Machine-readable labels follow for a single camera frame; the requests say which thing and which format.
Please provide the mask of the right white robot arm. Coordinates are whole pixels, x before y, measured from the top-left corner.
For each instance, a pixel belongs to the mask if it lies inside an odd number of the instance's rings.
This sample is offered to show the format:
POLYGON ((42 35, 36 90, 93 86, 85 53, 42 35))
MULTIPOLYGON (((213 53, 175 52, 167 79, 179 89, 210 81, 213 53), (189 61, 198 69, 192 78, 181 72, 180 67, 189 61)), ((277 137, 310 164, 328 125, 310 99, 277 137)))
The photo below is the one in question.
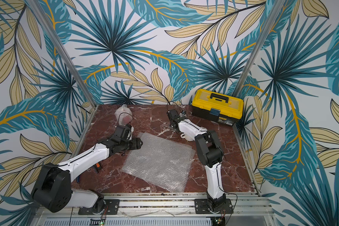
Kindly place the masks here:
POLYGON ((167 111, 171 127, 187 141, 196 144, 197 156, 205 166, 208 188, 208 204, 217 208, 226 202, 226 194, 221 179, 221 163, 224 152, 215 131, 194 124, 190 119, 179 114, 175 109, 167 111))

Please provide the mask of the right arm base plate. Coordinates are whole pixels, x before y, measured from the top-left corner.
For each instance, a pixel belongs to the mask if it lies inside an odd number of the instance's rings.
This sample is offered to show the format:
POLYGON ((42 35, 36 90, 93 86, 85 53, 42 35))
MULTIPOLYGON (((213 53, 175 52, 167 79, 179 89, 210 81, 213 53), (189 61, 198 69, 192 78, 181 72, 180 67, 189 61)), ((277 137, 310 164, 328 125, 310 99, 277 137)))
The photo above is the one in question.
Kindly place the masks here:
POLYGON ((211 201, 210 199, 195 199, 196 214, 233 214, 233 204, 230 199, 211 201))

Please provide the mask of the yellow black toolbox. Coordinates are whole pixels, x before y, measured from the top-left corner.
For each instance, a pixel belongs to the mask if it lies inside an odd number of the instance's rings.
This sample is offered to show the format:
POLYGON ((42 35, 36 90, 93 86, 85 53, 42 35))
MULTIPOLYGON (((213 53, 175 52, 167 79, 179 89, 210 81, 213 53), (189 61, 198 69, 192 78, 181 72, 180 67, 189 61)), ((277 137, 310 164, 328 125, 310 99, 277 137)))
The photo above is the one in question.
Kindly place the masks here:
POLYGON ((192 101, 192 115, 226 125, 234 125, 243 115, 244 101, 239 98, 199 89, 192 101))

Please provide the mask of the aluminium frame post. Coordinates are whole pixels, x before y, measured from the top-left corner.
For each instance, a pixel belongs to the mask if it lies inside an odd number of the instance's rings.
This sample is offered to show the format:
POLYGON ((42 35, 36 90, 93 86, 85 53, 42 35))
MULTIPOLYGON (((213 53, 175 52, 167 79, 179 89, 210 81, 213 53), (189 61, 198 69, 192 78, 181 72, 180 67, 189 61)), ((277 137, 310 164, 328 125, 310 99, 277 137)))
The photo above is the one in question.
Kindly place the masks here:
POLYGON ((74 63, 72 62, 68 52, 66 51, 62 41, 60 40, 57 32, 54 27, 50 24, 49 18, 45 15, 45 12, 38 1, 28 0, 29 7, 33 10, 34 15, 37 17, 39 23, 42 25, 43 30, 47 33, 51 39, 54 47, 56 48, 58 54, 61 56, 64 63, 67 65, 67 68, 71 72, 73 78, 76 80, 78 87, 82 90, 86 100, 90 105, 95 109, 97 107, 92 95, 87 89, 83 79, 81 78, 78 70, 76 69, 74 63))
POLYGON ((278 14, 280 13, 280 10, 283 6, 285 1, 275 1, 274 6, 272 7, 269 16, 267 17, 265 23, 264 23, 264 28, 260 32, 259 37, 257 39, 257 42, 254 45, 254 48, 248 58, 248 61, 246 65, 244 66, 244 69, 242 71, 242 74, 237 82, 237 85, 232 93, 234 97, 239 97, 240 96, 240 91, 242 89, 242 86, 244 85, 244 82, 246 80, 246 77, 248 76, 251 66, 253 65, 255 58, 257 54, 260 52, 267 36, 269 35, 270 31, 272 30, 272 26, 276 21, 276 18, 278 14))

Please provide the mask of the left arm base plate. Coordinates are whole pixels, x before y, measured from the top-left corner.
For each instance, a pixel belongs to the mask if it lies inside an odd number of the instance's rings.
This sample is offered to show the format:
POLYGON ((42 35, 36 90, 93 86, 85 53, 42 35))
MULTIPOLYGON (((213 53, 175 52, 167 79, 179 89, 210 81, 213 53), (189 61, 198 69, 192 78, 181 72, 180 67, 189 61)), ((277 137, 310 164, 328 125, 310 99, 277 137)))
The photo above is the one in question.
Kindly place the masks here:
POLYGON ((118 213, 119 203, 119 199, 100 199, 91 208, 81 207, 78 214, 94 215, 98 217, 104 215, 116 215, 118 213))

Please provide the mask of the clear bubble wrap sheet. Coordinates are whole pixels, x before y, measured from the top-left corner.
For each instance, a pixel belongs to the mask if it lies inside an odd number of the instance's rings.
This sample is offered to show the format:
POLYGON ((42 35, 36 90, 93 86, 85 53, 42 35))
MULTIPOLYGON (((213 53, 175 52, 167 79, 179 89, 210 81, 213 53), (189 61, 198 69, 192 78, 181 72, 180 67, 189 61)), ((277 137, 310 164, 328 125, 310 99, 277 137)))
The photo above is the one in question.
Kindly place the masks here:
POLYGON ((121 171, 169 192, 184 192, 195 150, 149 133, 139 138, 142 147, 130 151, 121 171))
POLYGON ((115 116, 120 126, 125 126, 131 123, 134 119, 131 110, 127 107, 126 104, 123 104, 115 111, 115 116))

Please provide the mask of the front aluminium rail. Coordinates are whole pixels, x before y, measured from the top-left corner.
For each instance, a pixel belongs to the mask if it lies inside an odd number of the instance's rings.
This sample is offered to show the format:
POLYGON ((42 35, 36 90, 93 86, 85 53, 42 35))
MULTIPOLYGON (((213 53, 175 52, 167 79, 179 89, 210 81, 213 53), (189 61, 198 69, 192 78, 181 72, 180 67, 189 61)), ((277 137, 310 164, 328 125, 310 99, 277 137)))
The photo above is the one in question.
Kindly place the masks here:
POLYGON ((40 208, 32 226, 276 226, 270 200, 253 194, 229 195, 218 213, 205 210, 205 194, 107 194, 106 214, 40 208))

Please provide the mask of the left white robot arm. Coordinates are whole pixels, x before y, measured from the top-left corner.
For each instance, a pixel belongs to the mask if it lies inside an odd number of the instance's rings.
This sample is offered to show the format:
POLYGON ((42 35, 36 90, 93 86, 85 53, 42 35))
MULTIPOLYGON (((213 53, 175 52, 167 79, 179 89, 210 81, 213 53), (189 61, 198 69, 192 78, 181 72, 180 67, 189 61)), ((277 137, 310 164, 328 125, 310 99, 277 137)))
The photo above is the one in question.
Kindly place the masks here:
POLYGON ((76 157, 58 164, 43 165, 31 191, 31 198, 52 213, 79 207, 95 215, 104 214, 109 203, 102 194, 74 189, 71 183, 102 160, 128 150, 139 150, 143 141, 139 137, 133 138, 132 131, 130 125, 116 126, 110 137, 100 140, 76 157))

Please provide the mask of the right aluminium frame post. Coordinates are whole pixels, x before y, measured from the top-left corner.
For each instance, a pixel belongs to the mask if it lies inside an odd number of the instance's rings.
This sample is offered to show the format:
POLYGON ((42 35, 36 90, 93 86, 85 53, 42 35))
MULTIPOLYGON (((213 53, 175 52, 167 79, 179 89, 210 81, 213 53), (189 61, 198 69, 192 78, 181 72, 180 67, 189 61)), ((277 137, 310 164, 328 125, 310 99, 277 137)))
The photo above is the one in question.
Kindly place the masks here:
POLYGON ((232 93, 234 97, 239 97, 240 96, 240 91, 242 89, 242 86, 244 85, 244 82, 246 80, 246 77, 248 76, 251 66, 253 65, 255 58, 257 54, 260 52, 267 36, 269 35, 270 31, 272 30, 272 26, 276 21, 276 18, 278 14, 280 13, 280 10, 283 6, 285 1, 275 1, 274 6, 272 7, 269 16, 267 17, 265 23, 264 23, 264 28, 260 32, 259 37, 257 39, 257 42, 254 45, 254 48, 248 58, 248 61, 246 65, 244 66, 244 69, 242 71, 242 74, 237 82, 237 85, 232 93))

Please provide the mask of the left aluminium frame post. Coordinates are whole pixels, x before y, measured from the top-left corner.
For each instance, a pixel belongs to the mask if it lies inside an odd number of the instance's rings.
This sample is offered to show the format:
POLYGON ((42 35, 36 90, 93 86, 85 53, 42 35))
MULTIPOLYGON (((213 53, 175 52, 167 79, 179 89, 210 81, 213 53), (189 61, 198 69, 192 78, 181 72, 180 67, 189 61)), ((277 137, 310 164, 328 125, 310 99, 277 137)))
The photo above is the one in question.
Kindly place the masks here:
POLYGON ((61 56, 64 63, 67 65, 67 68, 71 72, 73 78, 76 80, 78 87, 82 90, 86 100, 90 105, 95 109, 97 107, 92 95, 87 89, 83 79, 81 78, 78 70, 76 69, 74 63, 72 62, 68 52, 66 51, 62 41, 60 40, 57 32, 54 27, 50 24, 49 18, 45 15, 45 12, 38 1, 28 0, 29 7, 33 10, 34 15, 37 17, 39 23, 42 25, 43 30, 47 33, 51 39, 54 47, 56 48, 58 54, 61 56))

